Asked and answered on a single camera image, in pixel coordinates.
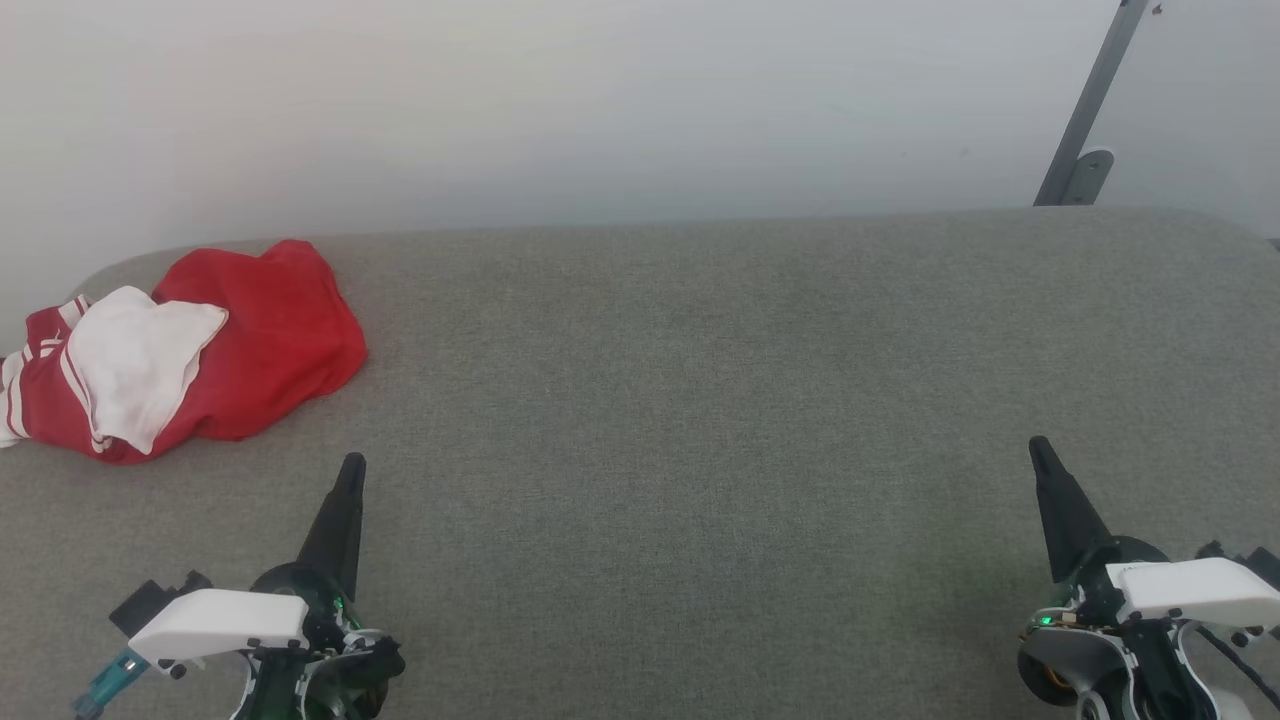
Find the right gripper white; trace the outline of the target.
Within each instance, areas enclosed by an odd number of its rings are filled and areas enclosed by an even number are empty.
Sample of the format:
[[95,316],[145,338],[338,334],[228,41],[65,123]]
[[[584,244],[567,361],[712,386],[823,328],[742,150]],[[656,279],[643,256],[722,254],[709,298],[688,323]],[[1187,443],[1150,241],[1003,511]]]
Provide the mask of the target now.
[[1258,547],[1228,556],[1211,542],[1192,560],[1171,561],[1143,541],[1111,539],[1048,438],[1034,436],[1028,448],[1051,579],[1060,583],[1060,596],[1050,605],[1051,624],[1277,626],[1276,553]]

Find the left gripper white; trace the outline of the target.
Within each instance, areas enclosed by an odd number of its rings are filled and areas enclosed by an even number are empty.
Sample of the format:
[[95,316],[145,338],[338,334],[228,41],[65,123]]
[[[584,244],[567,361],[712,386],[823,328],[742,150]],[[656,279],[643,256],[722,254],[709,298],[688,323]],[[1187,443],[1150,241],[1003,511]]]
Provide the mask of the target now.
[[173,596],[128,639],[165,673],[221,653],[338,653],[364,633],[355,615],[366,459],[347,454],[297,556],[247,591],[198,588]]

